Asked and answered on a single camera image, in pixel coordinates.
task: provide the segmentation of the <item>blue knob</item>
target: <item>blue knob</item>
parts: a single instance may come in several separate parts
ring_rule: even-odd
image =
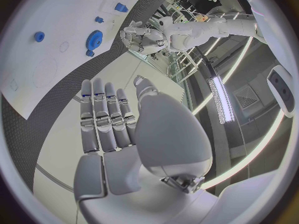
[[[104,22],[104,19],[102,19],[101,17],[97,16],[96,17],[96,22],[102,23],[102,22]]]
[[[128,12],[128,8],[125,5],[121,4],[120,2],[116,5],[114,10],[121,11],[121,12]]]
[[[37,33],[35,33],[34,35],[34,39],[37,42],[41,42],[43,39],[45,38],[45,33],[43,33],[42,31],[38,31]]]
[[[87,50],[86,55],[93,57],[95,55],[95,53],[93,51]]]

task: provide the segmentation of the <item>blue plastic part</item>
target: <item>blue plastic part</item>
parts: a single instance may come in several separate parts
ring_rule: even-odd
[[[87,50],[86,55],[93,57],[95,55],[95,53],[93,51]]]
[[[104,19],[102,19],[101,17],[97,16],[96,17],[96,22],[102,23],[102,22],[104,22]]]
[[[41,42],[43,39],[45,38],[45,33],[43,33],[42,31],[38,31],[37,33],[35,33],[34,35],[34,39],[37,42]]]
[[[88,36],[86,40],[86,48],[88,50],[94,50],[99,47],[103,40],[103,33],[99,30],[95,30]]]
[[[121,4],[120,2],[116,5],[115,9],[114,10],[117,10],[117,11],[121,11],[121,12],[128,12],[128,8]]]

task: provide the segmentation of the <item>blue object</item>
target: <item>blue object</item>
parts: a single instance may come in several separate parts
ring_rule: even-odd
[[[102,23],[102,22],[104,22],[104,19],[102,19],[101,17],[97,16],[96,17],[96,22]]]
[[[41,42],[44,38],[45,38],[45,33],[43,33],[42,31],[38,31],[38,32],[35,33],[35,35],[34,35],[34,39],[35,39],[37,42]]]
[[[103,33],[99,30],[95,30],[88,36],[86,40],[86,48],[92,51],[101,45],[102,40]]]
[[[128,12],[128,8],[121,4],[120,2],[116,5],[115,9],[114,10],[117,10],[117,11],[121,11],[121,12]]]
[[[93,51],[87,50],[86,55],[93,57],[95,55],[95,53]]]

